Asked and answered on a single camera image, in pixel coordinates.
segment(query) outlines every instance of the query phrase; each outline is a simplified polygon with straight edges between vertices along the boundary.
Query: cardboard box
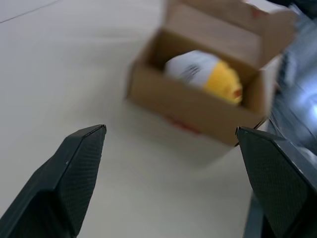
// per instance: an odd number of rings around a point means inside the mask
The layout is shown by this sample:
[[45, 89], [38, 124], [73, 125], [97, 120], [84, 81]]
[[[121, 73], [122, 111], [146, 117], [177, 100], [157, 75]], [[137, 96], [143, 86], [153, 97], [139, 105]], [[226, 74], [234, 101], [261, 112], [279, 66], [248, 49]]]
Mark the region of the cardboard box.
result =
[[[295, 15], [267, 14], [240, 0], [169, 1], [166, 19], [134, 63], [128, 98], [228, 145], [238, 126], [257, 128], [270, 113], [274, 80], [260, 70], [293, 39]], [[239, 106], [166, 78], [165, 63], [193, 50], [219, 56], [244, 87]]]

